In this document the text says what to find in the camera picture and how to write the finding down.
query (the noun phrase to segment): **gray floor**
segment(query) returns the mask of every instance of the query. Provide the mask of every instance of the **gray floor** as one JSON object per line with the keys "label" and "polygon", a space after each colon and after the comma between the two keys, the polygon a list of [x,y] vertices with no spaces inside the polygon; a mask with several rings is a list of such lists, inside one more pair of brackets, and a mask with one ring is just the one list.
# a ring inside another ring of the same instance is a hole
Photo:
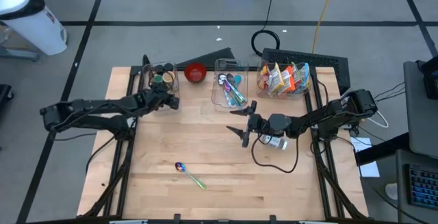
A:
{"label": "gray floor", "polygon": [[[325,0],[273,0],[273,21],[316,21]],[[425,21],[438,21],[436,0],[414,0]],[[61,21],[87,21],[94,0],[46,0]],[[262,21],[269,0],[102,0],[97,21]],[[327,21],[415,21],[406,0],[332,0]],[[15,222],[47,133],[38,113],[60,100],[85,27],[66,27],[68,49],[43,56],[37,63],[0,59],[0,83],[11,84],[16,98],[0,120],[0,223]],[[140,64],[146,53],[153,62],[182,62],[224,47],[237,59],[256,65],[250,37],[260,26],[93,27],[70,99],[104,97],[113,66]],[[315,27],[272,26],[281,48],[310,52]],[[428,27],[438,41],[438,27]],[[260,36],[258,48],[274,47]],[[429,60],[430,51],[415,27],[321,27],[316,53],[347,57],[352,89],[374,94],[403,81],[402,63]],[[364,128],[389,139],[407,131],[404,97],[379,103],[389,129],[365,122]],[[69,130],[58,137],[80,134]],[[28,221],[72,218],[85,178],[93,137],[55,143]],[[372,138],[374,144],[380,141]],[[379,199],[368,184],[382,190],[396,180],[395,159],[378,162],[381,178],[363,184],[370,215],[396,221],[396,211]]]}

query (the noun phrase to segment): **computer monitor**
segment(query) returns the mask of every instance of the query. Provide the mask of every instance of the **computer monitor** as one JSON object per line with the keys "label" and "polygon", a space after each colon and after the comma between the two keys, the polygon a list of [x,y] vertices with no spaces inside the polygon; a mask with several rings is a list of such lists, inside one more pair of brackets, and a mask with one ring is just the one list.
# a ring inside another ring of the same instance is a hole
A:
{"label": "computer monitor", "polygon": [[423,63],[419,68],[424,74],[427,97],[438,100],[438,55]]}

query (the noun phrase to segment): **keyboard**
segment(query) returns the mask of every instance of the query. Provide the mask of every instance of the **keyboard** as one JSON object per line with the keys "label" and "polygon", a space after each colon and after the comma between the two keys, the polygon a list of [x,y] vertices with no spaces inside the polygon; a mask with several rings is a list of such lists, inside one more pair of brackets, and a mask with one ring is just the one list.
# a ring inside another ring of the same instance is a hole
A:
{"label": "keyboard", "polygon": [[279,49],[264,49],[262,58],[267,62],[277,62],[279,64],[306,62],[310,66],[331,66],[335,69],[336,80],[341,95],[350,87],[350,72],[348,70],[347,58]]}
{"label": "keyboard", "polygon": [[438,210],[438,171],[405,164],[408,203]]}

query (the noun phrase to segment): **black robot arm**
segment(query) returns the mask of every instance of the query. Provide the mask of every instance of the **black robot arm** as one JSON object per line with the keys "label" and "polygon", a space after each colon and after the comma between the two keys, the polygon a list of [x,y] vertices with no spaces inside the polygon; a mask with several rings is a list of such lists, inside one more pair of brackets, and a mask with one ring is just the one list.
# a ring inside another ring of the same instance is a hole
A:
{"label": "black robot arm", "polygon": [[[144,89],[136,94],[117,100],[83,100],[62,101],[42,108],[44,127],[47,131],[63,132],[70,127],[107,129],[116,139],[125,139],[129,126],[127,118],[143,116],[164,105],[176,110],[179,99],[168,94],[163,83],[153,84],[151,89]],[[91,114],[119,113],[111,118]]]}
{"label": "black robot arm", "polygon": [[337,135],[342,125],[356,127],[359,121],[373,116],[377,106],[370,91],[356,90],[349,92],[344,98],[330,101],[326,106],[301,117],[272,114],[268,120],[260,114],[255,114],[257,102],[253,101],[250,107],[244,110],[231,111],[233,114],[249,115],[246,131],[228,127],[242,139],[242,146],[249,144],[249,133],[256,132],[269,136],[297,138],[314,125],[318,126],[319,137],[330,139]]}

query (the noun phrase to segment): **black keyboard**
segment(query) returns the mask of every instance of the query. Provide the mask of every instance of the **black keyboard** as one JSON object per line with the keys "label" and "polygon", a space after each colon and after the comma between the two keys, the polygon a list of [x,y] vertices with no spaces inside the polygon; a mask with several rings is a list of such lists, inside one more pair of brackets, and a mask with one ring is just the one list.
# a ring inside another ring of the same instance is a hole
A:
{"label": "black keyboard", "polygon": [[438,171],[405,164],[405,173],[409,204],[438,210]]}

